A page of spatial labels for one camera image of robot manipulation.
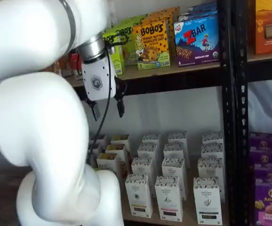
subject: blue box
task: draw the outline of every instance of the blue box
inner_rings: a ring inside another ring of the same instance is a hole
[[[174,24],[179,66],[219,60],[218,16],[209,15]]]

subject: purple box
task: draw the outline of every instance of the purple box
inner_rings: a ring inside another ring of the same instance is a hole
[[[272,179],[255,180],[254,224],[272,226]]]
[[[251,163],[272,163],[272,149],[250,149]]]
[[[250,147],[256,147],[258,149],[272,148],[272,134],[271,133],[255,133],[249,134]]]
[[[272,163],[255,164],[254,177],[262,179],[272,179]]]

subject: robot logo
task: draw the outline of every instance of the robot logo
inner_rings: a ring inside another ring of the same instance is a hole
[[[91,83],[92,83],[92,86],[95,90],[100,90],[102,88],[102,82],[101,82],[101,79],[100,77],[97,77],[96,75],[94,75],[92,78],[91,78]]]

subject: white wall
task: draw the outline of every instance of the white wall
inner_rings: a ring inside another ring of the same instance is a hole
[[[116,101],[112,99],[101,133],[109,136],[130,134],[135,150],[145,132],[161,132],[165,139],[169,131],[186,130],[190,154],[199,155],[201,134],[221,130],[220,90],[204,88],[128,96],[124,98],[125,115],[121,119]],[[96,133],[102,116],[95,122],[91,109],[84,105],[91,132]],[[105,106],[106,101],[99,102],[101,115]]]

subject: black cable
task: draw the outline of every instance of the black cable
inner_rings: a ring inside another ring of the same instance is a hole
[[[99,136],[99,134],[100,134],[100,132],[101,132],[101,129],[102,129],[102,126],[103,126],[103,123],[104,123],[104,121],[105,121],[105,119],[106,119],[107,112],[108,112],[108,107],[109,107],[109,102],[110,102],[110,100],[111,100],[111,89],[112,89],[112,87],[111,87],[111,59],[110,59],[110,56],[109,56],[109,54],[108,54],[107,48],[106,48],[106,52],[107,52],[107,60],[108,60],[108,78],[109,78],[107,106],[106,106],[106,109],[105,109],[105,111],[104,111],[104,115],[103,115],[103,118],[102,118],[102,120],[101,120],[100,126],[99,126],[99,128],[98,128],[98,130],[97,130],[97,133],[96,133],[95,137],[94,137],[94,142],[93,142],[93,144],[91,145],[91,150],[90,150],[89,156],[91,156],[91,154],[93,153],[94,146],[95,146],[95,144],[96,144],[96,142],[97,142],[98,136]]]

